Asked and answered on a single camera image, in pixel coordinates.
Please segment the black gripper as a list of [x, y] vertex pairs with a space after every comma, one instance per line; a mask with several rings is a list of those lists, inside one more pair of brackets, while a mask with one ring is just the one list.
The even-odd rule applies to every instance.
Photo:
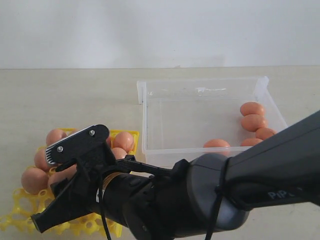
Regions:
[[75, 175], [70, 180], [66, 178], [52, 184], [55, 199], [45, 210], [31, 216], [40, 233], [88, 214], [100, 213], [96, 199], [107, 174], [129, 173], [117, 163], [106, 144], [63, 163], [58, 169], [66, 170], [73, 165], [76, 165]]

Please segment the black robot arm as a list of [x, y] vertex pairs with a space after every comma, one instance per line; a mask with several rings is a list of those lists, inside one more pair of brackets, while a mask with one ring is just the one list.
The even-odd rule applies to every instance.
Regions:
[[55, 199], [31, 216], [43, 233], [91, 213], [128, 228], [137, 240], [173, 240], [231, 231], [255, 208], [320, 203], [320, 114], [282, 130], [233, 157], [206, 153], [173, 168], [117, 160], [103, 124], [89, 126], [45, 149], [57, 171]]

